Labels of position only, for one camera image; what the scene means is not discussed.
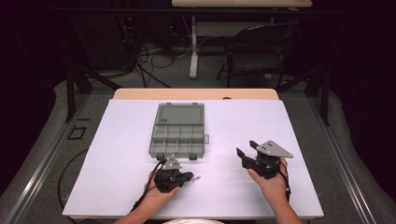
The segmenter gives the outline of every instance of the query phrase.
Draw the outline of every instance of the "chair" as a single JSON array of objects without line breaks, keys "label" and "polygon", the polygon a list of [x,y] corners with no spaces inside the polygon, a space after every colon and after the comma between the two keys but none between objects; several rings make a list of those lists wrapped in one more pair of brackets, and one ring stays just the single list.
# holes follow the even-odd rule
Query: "chair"
[{"label": "chair", "polygon": [[231,76],[264,74],[279,74],[279,87],[290,46],[300,35],[301,30],[295,25],[258,25],[239,32],[224,46],[226,60],[217,80],[228,64],[227,88]]}]

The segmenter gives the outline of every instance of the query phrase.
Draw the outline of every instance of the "white table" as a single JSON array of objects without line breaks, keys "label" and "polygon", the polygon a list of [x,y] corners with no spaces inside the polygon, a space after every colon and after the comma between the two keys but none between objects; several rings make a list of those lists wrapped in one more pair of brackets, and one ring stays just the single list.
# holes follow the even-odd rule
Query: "white table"
[{"label": "white table", "polygon": [[[311,0],[172,0],[173,7],[311,7]],[[234,36],[239,31],[257,22],[198,22],[191,23],[191,67],[190,78],[197,78],[197,36]]]},{"label": "white table", "polygon": [[[235,90],[241,93],[240,98],[249,98],[249,91],[252,95],[261,92],[259,95],[262,97],[267,94],[266,90]],[[148,95],[154,92],[156,91],[146,91]],[[177,89],[170,92],[173,96],[169,99],[177,97]],[[247,156],[254,157],[256,151],[249,147],[248,141],[263,143],[269,139],[294,155],[293,159],[288,159],[292,192],[290,204],[297,215],[302,218],[323,216],[303,155],[281,101],[236,100],[233,96],[233,100],[202,100],[213,99],[209,96],[210,89],[184,89],[178,94],[183,97],[188,95],[183,94],[185,92],[190,95],[197,94],[199,100],[110,100],[63,215],[126,215],[141,196],[149,172],[157,163],[149,155],[149,142],[158,104],[199,102],[205,104],[205,133],[209,134],[210,142],[205,146],[203,159],[178,160],[183,166],[181,172],[193,172],[195,177],[200,178],[186,183],[176,198],[153,218],[274,217],[260,188],[248,176],[247,170],[242,168],[241,159],[236,155],[236,148],[239,147]],[[220,92],[221,90],[216,90],[214,95],[219,95]],[[132,94],[132,97],[139,98],[139,93],[137,96]]]}]

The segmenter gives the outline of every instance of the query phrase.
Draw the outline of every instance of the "table leg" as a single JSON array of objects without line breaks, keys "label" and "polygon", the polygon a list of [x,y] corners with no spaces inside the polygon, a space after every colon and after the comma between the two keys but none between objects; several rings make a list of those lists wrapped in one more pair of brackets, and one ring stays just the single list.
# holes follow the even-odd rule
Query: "table leg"
[{"label": "table leg", "polygon": [[196,21],[195,17],[192,17],[191,23],[191,67],[190,67],[190,78],[197,78],[197,69],[198,69],[198,49],[197,49],[197,32],[196,32]]}]

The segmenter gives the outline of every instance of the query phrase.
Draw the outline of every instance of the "person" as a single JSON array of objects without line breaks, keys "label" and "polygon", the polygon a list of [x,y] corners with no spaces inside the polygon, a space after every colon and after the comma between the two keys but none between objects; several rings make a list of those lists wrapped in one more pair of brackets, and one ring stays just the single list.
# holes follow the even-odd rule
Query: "person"
[{"label": "person", "polygon": [[[287,162],[284,158],[280,158],[280,161],[284,164],[281,165],[280,172],[286,175]],[[259,185],[262,189],[262,195],[270,204],[274,214],[276,216],[277,224],[302,224],[303,222],[298,218],[297,214],[294,212],[286,198],[286,183],[284,178],[277,174],[275,177],[270,179],[264,179],[259,176],[254,170],[247,170],[250,177]],[[152,178],[149,183],[149,189],[151,189],[134,211],[126,215],[125,217],[119,219],[115,224],[138,224],[144,223],[149,218],[154,216],[159,212],[167,202],[172,200],[179,191],[179,187],[173,189],[169,193],[162,193],[157,188],[155,188],[154,178]]]}]

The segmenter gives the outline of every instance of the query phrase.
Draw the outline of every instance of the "gray carpet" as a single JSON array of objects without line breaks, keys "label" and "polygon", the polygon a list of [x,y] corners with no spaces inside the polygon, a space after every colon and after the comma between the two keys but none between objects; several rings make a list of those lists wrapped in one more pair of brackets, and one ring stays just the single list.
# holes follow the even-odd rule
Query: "gray carpet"
[{"label": "gray carpet", "polygon": [[[175,61],[166,68],[155,68],[145,63],[144,67],[174,88],[224,88],[225,78],[216,80],[217,72],[223,63],[221,55],[205,55],[199,61],[198,78],[189,79],[190,58],[176,57]],[[157,66],[167,65],[171,62],[167,56],[154,57]],[[113,78],[123,87],[144,87],[142,78],[134,71],[123,77]],[[232,86],[235,88],[272,88],[275,86],[276,76],[271,81],[262,77],[234,78]],[[66,116],[65,86],[61,83],[57,91],[57,104],[53,109],[42,134],[37,139],[35,147],[26,159],[25,164],[0,199],[0,223],[6,220],[13,223],[71,223],[61,215],[62,207],[57,198],[57,184],[66,164],[79,152],[87,149],[94,136],[100,119],[106,109],[108,99],[112,97],[109,87],[92,80],[94,91],[85,96],[78,93],[81,103],[76,117],[68,124],[67,132],[63,133]],[[159,88],[163,85],[151,79],[148,84],[151,88]],[[305,84],[301,83],[290,92],[280,94],[284,101],[290,120],[296,132],[297,140],[303,152],[308,171],[311,174],[315,188],[318,190],[318,198],[324,211],[324,217],[315,218],[310,223],[365,223],[362,221],[359,209],[352,200],[350,190],[347,188],[343,176],[340,175],[336,164],[336,158],[332,153],[332,144],[328,135],[324,132],[321,120],[318,118],[318,110],[315,108],[316,99],[305,98],[302,90]],[[338,98],[331,94],[330,100],[330,123],[329,130],[334,135],[338,146],[342,149],[347,167],[359,184],[367,206],[370,208],[376,223],[395,223],[396,207],[394,201],[375,183],[370,172],[361,162],[349,139],[347,124],[342,113],[341,103]],[[49,171],[43,176],[44,181],[39,185],[39,190],[30,196],[23,209],[18,209],[21,204],[23,191],[28,186],[29,180],[35,176],[35,171],[40,168],[43,159],[50,153],[54,145],[59,148],[49,166]],[[71,191],[78,176],[78,171],[83,163],[85,154],[77,157],[68,167],[62,179],[61,195]],[[103,223],[111,223],[113,220],[100,220]],[[258,223],[275,223],[273,220],[264,220]]]}]

